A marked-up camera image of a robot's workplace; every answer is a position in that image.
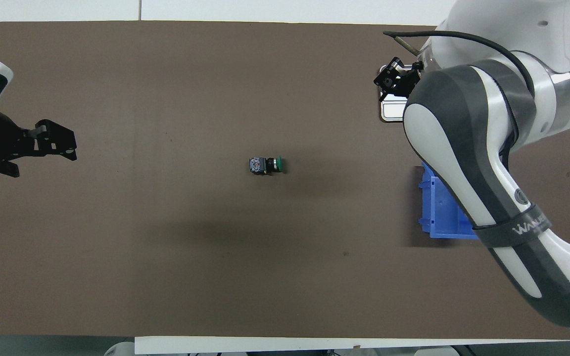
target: brown mat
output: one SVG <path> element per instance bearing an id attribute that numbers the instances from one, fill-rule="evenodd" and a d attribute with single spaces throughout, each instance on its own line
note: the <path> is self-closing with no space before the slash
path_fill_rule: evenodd
<path id="1" fill-rule="evenodd" d="M 0 176 L 0 334 L 570 338 L 478 242 L 421 232 L 384 29 L 0 23 L 0 111 L 79 144 Z M 512 161 L 570 242 L 570 131 Z"/>

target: blue plastic bin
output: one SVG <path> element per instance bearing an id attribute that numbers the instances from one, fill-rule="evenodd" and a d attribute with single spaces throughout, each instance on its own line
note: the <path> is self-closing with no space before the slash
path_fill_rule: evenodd
<path id="1" fill-rule="evenodd" d="M 419 187 L 423 190 L 422 218 L 424 232 L 437 239 L 477 239 L 472 224 L 457 201 L 432 169 L 426 169 Z"/>

